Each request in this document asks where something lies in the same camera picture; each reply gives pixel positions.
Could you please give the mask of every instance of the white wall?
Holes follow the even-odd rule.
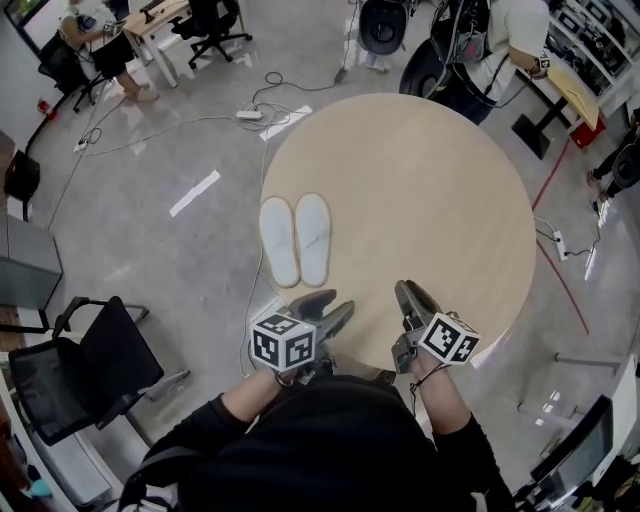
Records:
[[[39,65],[11,22],[0,14],[0,129],[19,149],[24,149],[44,118],[36,108],[40,97],[50,105],[62,98],[54,81],[38,73]]]
[[[24,31],[38,48],[42,48],[58,30],[67,3],[67,0],[49,0],[25,25]]]

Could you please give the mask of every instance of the white slipper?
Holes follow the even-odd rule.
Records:
[[[318,194],[306,194],[296,205],[296,232],[302,281],[314,288],[329,277],[331,215]]]
[[[269,197],[260,207],[259,224],[273,279],[281,288],[295,286],[300,280],[300,271],[294,248],[291,208],[284,199]]]

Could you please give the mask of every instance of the black office chair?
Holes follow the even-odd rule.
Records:
[[[63,328],[87,304],[103,308],[76,343]],[[134,321],[127,308],[140,309],[140,317]],[[119,297],[108,302],[75,297],[56,320],[51,341],[9,352],[20,403],[47,445],[89,425],[104,428],[163,377],[136,326],[148,312],[144,306],[125,306]]]
[[[73,111],[80,111],[78,105],[87,97],[91,105],[95,101],[91,96],[93,88],[106,80],[101,74],[93,80],[89,80],[80,66],[79,56],[73,49],[56,34],[40,50],[40,66],[38,72],[52,78],[56,82],[56,88],[65,96],[82,87],[80,97],[73,106]]]
[[[251,41],[253,36],[242,32],[240,34],[229,34],[229,31],[240,20],[240,26],[244,30],[242,13],[236,0],[189,0],[191,6],[191,18],[179,23],[180,17],[171,20],[175,34],[180,34],[183,39],[191,37],[206,37],[204,41],[199,41],[191,45],[195,55],[189,60],[189,67],[196,69],[196,60],[209,48],[215,48],[222,56],[231,62],[233,57],[227,55],[220,43],[230,39],[244,37]]]

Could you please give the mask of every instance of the desk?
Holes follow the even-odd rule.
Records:
[[[136,54],[146,66],[149,61],[146,59],[144,51],[140,48],[140,45],[133,36],[141,37],[146,43],[149,52],[160,66],[160,70],[164,74],[171,87],[176,87],[178,82],[169,70],[169,66],[164,57],[160,53],[158,46],[155,44],[151,36],[164,27],[170,20],[176,16],[186,14],[189,9],[189,2],[187,0],[165,0],[160,5],[157,5],[151,9],[150,13],[155,16],[155,19],[151,23],[145,23],[145,16],[141,12],[134,12],[129,14],[126,19],[126,23],[123,27],[124,33],[131,43],[131,46],[135,50]]]
[[[538,121],[533,122],[524,114],[521,115],[511,129],[516,132],[524,143],[529,146],[538,158],[544,158],[549,148],[549,139],[542,133],[547,125],[556,117],[567,105],[576,111],[580,118],[595,130],[598,124],[598,113],[600,111],[593,94],[587,91],[580,80],[574,76],[573,71],[561,66],[552,65],[549,68],[547,79],[562,95],[561,98],[549,109],[549,111]]]
[[[335,304],[356,303],[333,349],[394,369],[399,279],[416,281],[477,329],[478,352],[518,315],[535,265],[529,199],[502,150],[452,110],[369,94],[310,116],[276,153],[262,200],[280,196],[295,208],[308,192],[331,210],[324,288],[337,290]],[[279,293],[290,302],[310,291],[299,284]]]

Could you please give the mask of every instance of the person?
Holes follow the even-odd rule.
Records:
[[[492,0],[487,31],[491,53],[478,62],[454,64],[446,89],[434,101],[479,125],[503,97],[516,68],[540,71],[537,58],[548,29],[549,9],[543,0]]]
[[[640,108],[637,108],[631,114],[631,118],[629,119],[629,132],[624,136],[620,145],[602,161],[598,168],[587,173],[587,183],[589,184],[589,186],[598,187],[598,189],[600,190],[598,199],[601,203],[605,203],[607,200],[613,199],[613,197],[622,190],[622,187],[617,184],[614,179],[611,179],[609,181],[609,184],[605,189],[601,189],[599,182],[600,180],[602,180],[602,178],[605,177],[605,175],[609,174],[613,170],[613,164],[615,163],[620,153],[622,153],[622,150],[629,146],[629,144],[634,144],[638,139],[639,118]],[[629,188],[637,181],[640,181],[640,162],[638,162],[638,165],[620,169],[619,173],[622,175],[621,177],[626,181],[626,186],[624,188]]]
[[[88,46],[96,69],[105,78],[115,78],[133,101],[153,101],[158,93],[148,84],[138,84],[127,72],[127,62],[133,51],[126,36],[119,30],[115,36],[116,19],[98,0],[69,0],[60,23],[62,38],[77,52]]]
[[[181,472],[182,512],[513,510],[491,446],[446,367],[421,348],[412,372],[435,446],[385,379],[325,375],[303,386],[291,372],[261,369],[193,412],[146,459],[176,447],[204,454]]]
[[[105,4],[116,17],[116,20],[122,21],[130,14],[129,0],[108,0]]]

